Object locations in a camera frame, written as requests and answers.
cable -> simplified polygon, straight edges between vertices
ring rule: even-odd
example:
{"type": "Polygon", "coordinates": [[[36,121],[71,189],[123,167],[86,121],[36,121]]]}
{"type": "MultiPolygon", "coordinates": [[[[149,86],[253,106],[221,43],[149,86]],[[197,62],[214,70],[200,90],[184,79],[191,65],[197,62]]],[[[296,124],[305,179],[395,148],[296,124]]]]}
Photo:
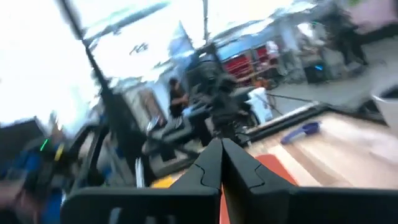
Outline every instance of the cable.
{"type": "Polygon", "coordinates": [[[283,113],[282,112],[280,112],[277,108],[276,108],[276,99],[275,99],[275,97],[274,96],[271,96],[270,94],[268,94],[268,93],[266,93],[267,94],[267,96],[270,96],[270,98],[268,99],[268,101],[269,101],[269,107],[271,108],[271,110],[274,110],[274,111],[276,111],[277,113],[279,113],[279,115],[283,115],[283,113]]]}
{"type": "Polygon", "coordinates": [[[279,97],[279,98],[289,99],[289,100],[302,101],[302,102],[306,102],[306,103],[311,103],[311,102],[313,102],[313,100],[306,100],[306,99],[301,99],[301,98],[296,98],[296,97],[291,97],[291,96],[281,96],[281,95],[275,95],[275,94],[270,94],[270,93],[267,93],[267,95],[273,96],[273,97],[279,97]]]}

blue object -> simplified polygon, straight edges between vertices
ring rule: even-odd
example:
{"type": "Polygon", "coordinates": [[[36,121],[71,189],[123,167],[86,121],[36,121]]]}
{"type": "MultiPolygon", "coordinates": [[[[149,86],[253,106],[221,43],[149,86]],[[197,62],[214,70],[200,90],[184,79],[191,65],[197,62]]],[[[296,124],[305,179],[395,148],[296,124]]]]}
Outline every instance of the blue object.
{"type": "Polygon", "coordinates": [[[191,112],[192,112],[192,107],[190,106],[190,107],[188,107],[188,108],[185,108],[185,109],[182,111],[182,114],[183,114],[184,116],[188,116],[191,112]]]}
{"type": "Polygon", "coordinates": [[[42,160],[41,160],[39,155],[31,154],[26,159],[26,163],[25,163],[24,169],[27,169],[29,171],[38,170],[39,167],[40,167],[41,161],[42,160]]]}
{"type": "Polygon", "coordinates": [[[29,153],[29,151],[22,151],[19,154],[19,157],[15,158],[11,162],[11,166],[9,168],[23,169],[30,155],[31,153],[29,153]]]}
{"type": "Polygon", "coordinates": [[[311,122],[308,124],[304,124],[302,127],[292,131],[291,133],[283,137],[282,140],[280,140],[280,143],[289,144],[293,138],[297,137],[300,134],[304,133],[305,135],[312,135],[319,133],[319,130],[320,130],[319,122],[311,122]]]}
{"type": "Polygon", "coordinates": [[[53,190],[51,196],[47,200],[45,209],[42,214],[43,224],[60,223],[60,210],[63,194],[61,190],[53,190]]]}
{"type": "Polygon", "coordinates": [[[99,122],[100,122],[101,124],[108,122],[108,119],[106,119],[105,114],[101,114],[101,115],[99,116],[99,122]]]}
{"type": "Polygon", "coordinates": [[[103,168],[102,174],[105,176],[105,179],[107,179],[112,174],[112,167],[110,164],[103,168]]]}
{"type": "Polygon", "coordinates": [[[116,155],[118,155],[120,159],[124,157],[123,152],[120,148],[117,147],[115,150],[116,150],[116,155]]]}

red storage rack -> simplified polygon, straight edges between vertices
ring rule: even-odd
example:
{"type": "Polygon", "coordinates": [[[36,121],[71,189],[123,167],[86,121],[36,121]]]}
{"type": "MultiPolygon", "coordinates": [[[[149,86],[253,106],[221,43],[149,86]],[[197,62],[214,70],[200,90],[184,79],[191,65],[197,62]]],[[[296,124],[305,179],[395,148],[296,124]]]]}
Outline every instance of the red storage rack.
{"type": "MultiPolygon", "coordinates": [[[[232,74],[238,80],[248,77],[250,74],[254,73],[253,67],[251,65],[251,59],[246,54],[240,54],[238,56],[229,58],[223,63],[226,71],[232,74]]],[[[250,85],[251,79],[248,79],[247,82],[241,84],[250,85]]]]}
{"type": "Polygon", "coordinates": [[[260,62],[267,62],[269,60],[269,56],[268,56],[268,50],[267,47],[265,45],[260,46],[256,49],[254,49],[257,53],[258,56],[258,60],[260,62]]]}

red shelf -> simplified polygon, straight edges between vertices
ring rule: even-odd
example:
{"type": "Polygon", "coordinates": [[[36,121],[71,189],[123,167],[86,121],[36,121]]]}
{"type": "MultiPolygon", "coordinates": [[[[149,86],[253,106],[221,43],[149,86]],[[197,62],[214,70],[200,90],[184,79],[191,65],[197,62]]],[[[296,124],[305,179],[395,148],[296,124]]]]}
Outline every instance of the red shelf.
{"type": "Polygon", "coordinates": [[[244,54],[225,60],[223,63],[227,72],[237,79],[244,78],[254,72],[250,59],[244,54]]]}
{"type": "Polygon", "coordinates": [[[254,50],[256,51],[260,62],[266,62],[269,60],[269,55],[266,46],[261,46],[254,50]]]}

bike seat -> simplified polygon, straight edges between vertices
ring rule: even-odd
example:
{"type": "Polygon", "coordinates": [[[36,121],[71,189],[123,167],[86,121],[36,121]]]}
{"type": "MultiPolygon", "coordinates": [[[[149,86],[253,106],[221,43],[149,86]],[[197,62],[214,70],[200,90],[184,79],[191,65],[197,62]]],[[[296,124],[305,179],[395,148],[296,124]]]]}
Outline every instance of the bike seat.
{"type": "Polygon", "coordinates": [[[169,121],[164,129],[154,131],[154,138],[163,139],[170,143],[186,143],[193,134],[193,128],[187,118],[181,117],[169,121]]]}

